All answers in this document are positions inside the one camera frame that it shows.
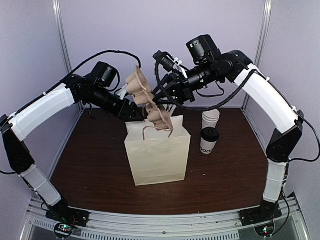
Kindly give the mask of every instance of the paper bag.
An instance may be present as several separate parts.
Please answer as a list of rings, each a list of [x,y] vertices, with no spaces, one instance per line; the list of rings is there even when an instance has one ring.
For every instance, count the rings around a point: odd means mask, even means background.
[[[191,136],[183,119],[171,117],[174,130],[169,138],[170,132],[151,128],[154,125],[148,120],[125,123],[128,136],[124,144],[136,186],[185,179]]]

